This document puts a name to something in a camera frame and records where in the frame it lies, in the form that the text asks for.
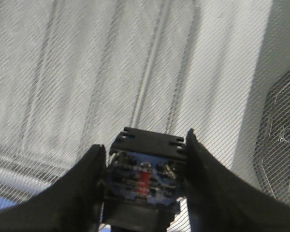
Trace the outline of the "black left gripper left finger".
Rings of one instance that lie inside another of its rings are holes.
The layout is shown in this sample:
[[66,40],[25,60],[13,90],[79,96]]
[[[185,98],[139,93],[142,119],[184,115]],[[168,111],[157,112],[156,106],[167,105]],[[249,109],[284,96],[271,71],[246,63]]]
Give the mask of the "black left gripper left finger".
[[105,147],[93,145],[56,183],[25,203],[0,210],[0,232],[97,232]]

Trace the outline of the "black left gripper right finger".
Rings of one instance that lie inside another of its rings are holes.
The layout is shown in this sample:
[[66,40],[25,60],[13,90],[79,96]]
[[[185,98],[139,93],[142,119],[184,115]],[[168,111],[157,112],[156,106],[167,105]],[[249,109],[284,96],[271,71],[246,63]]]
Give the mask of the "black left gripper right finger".
[[290,232],[290,207],[222,165],[190,129],[185,185],[193,232]]

